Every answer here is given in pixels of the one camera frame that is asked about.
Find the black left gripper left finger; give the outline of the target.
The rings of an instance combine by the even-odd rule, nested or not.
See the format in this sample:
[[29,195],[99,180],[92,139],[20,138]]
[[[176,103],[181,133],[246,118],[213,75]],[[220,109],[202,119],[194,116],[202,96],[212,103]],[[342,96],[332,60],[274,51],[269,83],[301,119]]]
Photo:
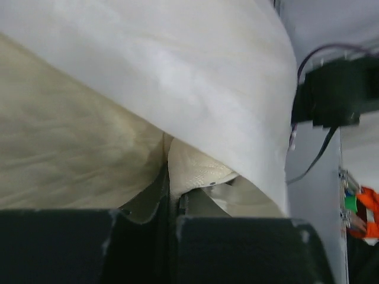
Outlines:
[[168,170],[116,209],[1,211],[2,283],[166,283]]

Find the white pillowcase with peach ruffles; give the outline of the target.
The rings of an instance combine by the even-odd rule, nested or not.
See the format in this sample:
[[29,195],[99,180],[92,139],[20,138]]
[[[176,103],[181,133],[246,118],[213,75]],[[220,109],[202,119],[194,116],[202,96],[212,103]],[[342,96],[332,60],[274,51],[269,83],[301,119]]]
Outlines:
[[297,87],[269,1],[2,1],[1,33],[183,142],[289,213],[285,158]]

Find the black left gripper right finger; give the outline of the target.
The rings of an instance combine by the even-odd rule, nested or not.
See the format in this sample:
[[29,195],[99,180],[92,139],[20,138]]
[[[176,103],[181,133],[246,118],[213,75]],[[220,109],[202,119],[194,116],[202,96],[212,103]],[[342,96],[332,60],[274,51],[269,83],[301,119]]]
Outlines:
[[335,281],[308,222],[231,217],[201,189],[180,197],[175,241],[175,283]]

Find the cream pillow with yellow edge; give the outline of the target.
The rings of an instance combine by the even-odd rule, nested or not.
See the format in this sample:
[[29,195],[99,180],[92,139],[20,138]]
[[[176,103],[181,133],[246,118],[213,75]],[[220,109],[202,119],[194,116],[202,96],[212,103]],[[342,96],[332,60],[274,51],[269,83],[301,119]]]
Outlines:
[[218,160],[183,143],[177,138],[168,150],[170,193],[174,198],[196,189],[226,183],[238,173]]

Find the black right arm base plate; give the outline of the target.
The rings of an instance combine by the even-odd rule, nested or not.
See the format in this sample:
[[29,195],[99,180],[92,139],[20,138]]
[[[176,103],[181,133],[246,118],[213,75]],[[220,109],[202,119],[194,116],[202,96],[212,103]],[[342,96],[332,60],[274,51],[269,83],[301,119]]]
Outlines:
[[338,59],[306,73],[294,98],[291,123],[324,128],[359,123],[378,111],[378,57]]

